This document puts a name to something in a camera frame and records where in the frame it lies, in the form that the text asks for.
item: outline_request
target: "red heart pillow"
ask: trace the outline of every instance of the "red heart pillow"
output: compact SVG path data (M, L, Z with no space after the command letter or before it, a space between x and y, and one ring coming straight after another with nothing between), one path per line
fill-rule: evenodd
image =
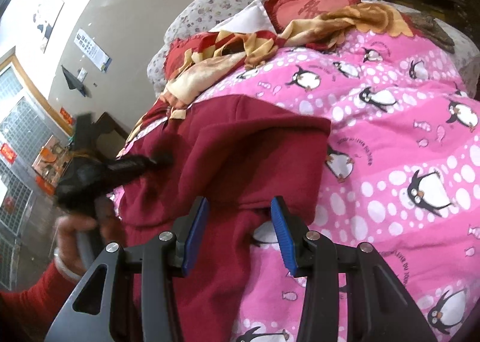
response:
M334 12L361 0L268 0L263 5L277 32L296 19L313 18L325 12Z

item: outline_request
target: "silver screw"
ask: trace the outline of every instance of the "silver screw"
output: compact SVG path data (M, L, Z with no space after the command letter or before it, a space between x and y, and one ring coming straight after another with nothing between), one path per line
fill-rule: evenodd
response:
M306 237L311 241L318 241L320 239L320 233L316 231L308 231Z
M371 253L373 249L374 247L366 241L364 241L363 243L360 243L360 250L363 251L364 253Z
M118 243L112 242L112 243L109 243L109 244L106 246L106 251L107 251L108 253L114 253L114 252L116 252L119 248L120 248L120 246L119 246Z
M169 241L170 239L173 238L173 234L170 232L170 231L164 231L162 232L158 238L161 240L161 241Z

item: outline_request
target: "red paper sign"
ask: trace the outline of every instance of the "red paper sign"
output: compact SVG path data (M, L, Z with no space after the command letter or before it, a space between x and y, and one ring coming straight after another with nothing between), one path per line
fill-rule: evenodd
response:
M60 114L69 125L73 125L74 120L71 118L71 115L63 107L60 109Z
M0 148L0 154L2 154L7 162L11 165L14 164L17 158L17 154L15 154L15 151L13 151L7 143L3 143L2 147Z

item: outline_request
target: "blue grip pad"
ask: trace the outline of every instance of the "blue grip pad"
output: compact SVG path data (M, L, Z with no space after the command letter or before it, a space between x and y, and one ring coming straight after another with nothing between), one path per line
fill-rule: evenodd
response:
M198 207L195 220L190 229L187 240L185 241L185 253L181 269L183 275L186 276L190 270L195 266L197 261L198 251L200 249L200 243L202 241L203 233L207 225L208 212L210 205L208 200L204 197L200 206Z
M290 274L294 276L298 269L298 264L295 258L295 246L290 230L287 227L282 207L276 197L272 200L270 214L275 234L277 235L278 245L280 246L280 252L282 253L283 263L289 270Z

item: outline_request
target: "white wall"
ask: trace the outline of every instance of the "white wall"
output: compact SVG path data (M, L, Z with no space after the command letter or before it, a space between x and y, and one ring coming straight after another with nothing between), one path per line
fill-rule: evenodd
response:
M45 53L39 49L32 15L42 0L11 0L0 20L0 57L15 48L16 56L40 92L49 92L71 31L90 0L63 0Z

